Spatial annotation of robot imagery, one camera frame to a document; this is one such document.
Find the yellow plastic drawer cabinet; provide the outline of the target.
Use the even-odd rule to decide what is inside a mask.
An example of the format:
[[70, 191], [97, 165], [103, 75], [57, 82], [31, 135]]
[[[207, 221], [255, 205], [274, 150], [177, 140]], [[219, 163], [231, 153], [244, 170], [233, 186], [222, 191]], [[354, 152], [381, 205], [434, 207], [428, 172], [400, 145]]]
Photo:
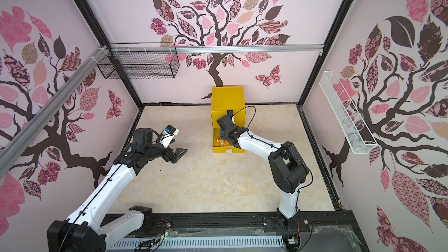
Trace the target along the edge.
[[[239, 128], [245, 126], [246, 103], [244, 88], [241, 86], [215, 87], [212, 90], [211, 120], [213, 127], [212, 151], [216, 154], [243, 153], [239, 148], [238, 141], [233, 139], [231, 147], [219, 147], [217, 140], [221, 129], [230, 130], [230, 135]], [[228, 110], [233, 110], [233, 116], [227, 114]]]

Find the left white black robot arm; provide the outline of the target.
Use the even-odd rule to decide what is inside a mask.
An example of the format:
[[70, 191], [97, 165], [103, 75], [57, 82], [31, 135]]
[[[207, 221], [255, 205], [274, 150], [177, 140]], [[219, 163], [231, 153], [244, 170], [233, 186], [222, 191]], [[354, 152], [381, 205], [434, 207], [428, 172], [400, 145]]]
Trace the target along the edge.
[[66, 220], [54, 221], [47, 230], [51, 252], [106, 252], [119, 240], [138, 230], [147, 222], [151, 209], [137, 206], [124, 215], [104, 224], [109, 209], [139, 172], [157, 158], [177, 163], [187, 152], [173, 149], [178, 129], [168, 125], [157, 133], [151, 128], [139, 128], [92, 194]]

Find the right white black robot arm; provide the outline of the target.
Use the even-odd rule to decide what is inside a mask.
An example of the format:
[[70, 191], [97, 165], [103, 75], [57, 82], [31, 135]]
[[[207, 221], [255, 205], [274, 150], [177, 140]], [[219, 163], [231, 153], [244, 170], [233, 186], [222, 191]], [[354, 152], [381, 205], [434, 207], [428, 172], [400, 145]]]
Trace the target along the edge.
[[299, 193], [311, 171], [295, 145], [290, 141], [278, 143], [255, 135], [248, 128], [237, 126], [230, 115], [219, 118], [217, 123], [220, 139], [268, 162], [273, 180], [282, 191], [278, 213], [286, 222], [297, 219]]

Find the orange cookie packet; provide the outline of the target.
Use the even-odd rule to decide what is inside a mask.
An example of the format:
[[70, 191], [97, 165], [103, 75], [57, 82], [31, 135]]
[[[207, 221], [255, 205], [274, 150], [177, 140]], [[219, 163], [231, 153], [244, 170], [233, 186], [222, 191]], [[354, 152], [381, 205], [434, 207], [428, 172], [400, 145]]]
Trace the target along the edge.
[[217, 144], [219, 147], [230, 147], [231, 144], [227, 142], [227, 140], [217, 140]]

